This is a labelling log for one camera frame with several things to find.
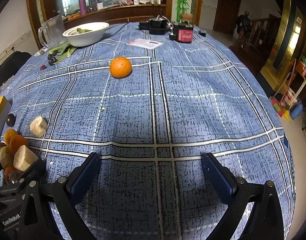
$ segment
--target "pitcher handle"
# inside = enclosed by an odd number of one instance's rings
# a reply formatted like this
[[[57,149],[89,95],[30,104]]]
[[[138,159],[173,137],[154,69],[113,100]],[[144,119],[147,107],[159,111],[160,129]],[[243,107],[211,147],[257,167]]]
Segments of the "pitcher handle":
[[[42,37],[42,30],[43,30],[42,27],[40,27],[39,30],[38,30],[39,41],[40,41],[40,43],[42,44],[42,46],[44,46],[44,47],[46,47],[46,48],[49,48],[50,46],[43,40],[43,37]]]

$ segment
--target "purple bottle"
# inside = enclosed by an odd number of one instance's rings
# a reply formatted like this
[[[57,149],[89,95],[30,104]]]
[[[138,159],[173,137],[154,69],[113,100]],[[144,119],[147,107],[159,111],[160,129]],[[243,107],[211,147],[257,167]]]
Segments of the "purple bottle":
[[[78,0],[78,3],[79,3],[79,5],[80,5],[80,12],[81,12],[81,15],[87,14],[87,9],[86,9],[86,2],[85,2],[85,0]]]

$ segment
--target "textured blue pad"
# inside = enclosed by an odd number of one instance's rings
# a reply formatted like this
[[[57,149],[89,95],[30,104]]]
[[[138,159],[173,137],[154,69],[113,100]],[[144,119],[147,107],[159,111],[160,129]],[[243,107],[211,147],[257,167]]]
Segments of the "textured blue pad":
[[[205,178],[212,184],[221,202],[230,205],[233,201],[234,190],[220,171],[220,169],[223,170],[225,167],[221,166],[218,161],[216,162],[214,163],[210,156],[205,154],[202,157],[203,173]]]
[[[70,202],[72,205],[76,205],[82,202],[84,195],[89,190],[94,177],[99,174],[101,168],[100,155],[94,154],[90,160],[88,160],[88,158],[80,167],[83,169],[80,171],[80,175],[75,179],[75,181],[73,181],[72,185],[70,186]]]

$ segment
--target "clear plastic pitcher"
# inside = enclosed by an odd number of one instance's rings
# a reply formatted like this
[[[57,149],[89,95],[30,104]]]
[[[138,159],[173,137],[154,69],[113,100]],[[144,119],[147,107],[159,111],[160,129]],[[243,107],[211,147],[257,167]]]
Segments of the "clear plastic pitcher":
[[[67,42],[68,39],[62,36],[65,31],[62,16],[57,15],[46,22],[41,24],[42,27],[39,28],[39,40],[42,46],[46,48],[55,48],[59,45]]]

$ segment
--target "orange fruit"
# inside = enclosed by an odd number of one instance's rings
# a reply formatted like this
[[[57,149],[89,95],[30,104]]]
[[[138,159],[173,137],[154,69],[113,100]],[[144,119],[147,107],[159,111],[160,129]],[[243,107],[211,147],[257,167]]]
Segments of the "orange fruit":
[[[27,140],[22,135],[15,135],[10,140],[10,152],[15,155],[20,146],[29,147]]]
[[[15,167],[11,167],[11,166],[7,167],[7,168],[4,170],[4,180],[5,180],[5,182],[6,182],[7,184],[10,183],[10,181],[9,181],[10,172],[11,172],[11,171],[16,171],[16,170],[17,170],[17,169],[16,169]]]
[[[110,64],[110,73],[113,77],[122,78],[132,71],[131,62],[125,57],[117,57]]]
[[[10,144],[10,140],[13,136],[15,135],[18,135],[17,131],[13,130],[13,129],[9,129],[9,130],[6,130],[5,131],[5,135],[4,135],[4,141],[5,141],[5,144],[7,146],[9,146]]]

